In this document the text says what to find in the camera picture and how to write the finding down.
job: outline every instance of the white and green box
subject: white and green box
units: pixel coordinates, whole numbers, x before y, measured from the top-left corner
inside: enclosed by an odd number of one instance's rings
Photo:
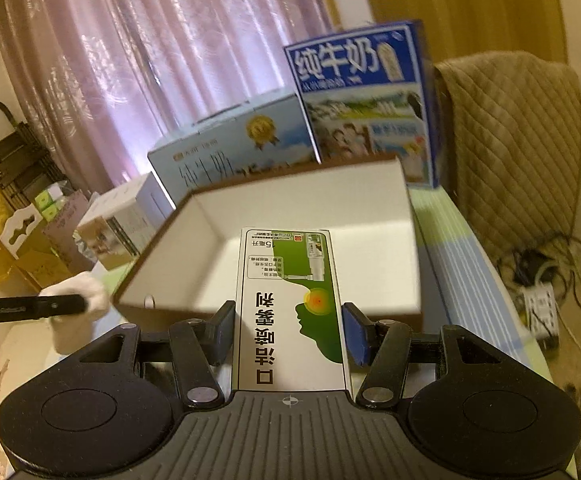
[[[328,231],[242,230],[233,389],[349,390]]]

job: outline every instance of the quilted chair cover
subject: quilted chair cover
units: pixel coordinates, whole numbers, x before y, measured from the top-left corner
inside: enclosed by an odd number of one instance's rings
[[[451,191],[491,260],[571,233],[581,172],[573,69],[527,52],[484,52],[437,68],[453,111]]]

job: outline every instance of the floral curtain pattern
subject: floral curtain pattern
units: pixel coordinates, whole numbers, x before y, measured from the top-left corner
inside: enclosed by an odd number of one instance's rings
[[[0,0],[27,120],[100,192],[149,171],[168,132],[292,84],[282,47],[325,32],[320,0]]]

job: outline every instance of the blue milk box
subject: blue milk box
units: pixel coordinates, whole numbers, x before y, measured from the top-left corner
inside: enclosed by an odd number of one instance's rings
[[[189,189],[317,160],[295,92],[259,95],[168,134],[148,160],[178,203]]]
[[[321,158],[396,152],[412,184],[437,186],[437,100],[420,21],[285,47]]]

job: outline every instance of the triangular cutout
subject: triangular cutout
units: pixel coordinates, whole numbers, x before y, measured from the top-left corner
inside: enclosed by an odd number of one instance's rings
[[[124,336],[115,335],[102,341],[88,354],[82,356],[79,361],[82,363],[115,363],[119,361],[122,347],[124,345]]]
[[[464,364],[467,365],[482,365],[482,364],[499,364],[501,361],[493,357],[488,351],[481,346],[471,341],[467,337],[458,337],[457,346],[459,348],[459,355]]]

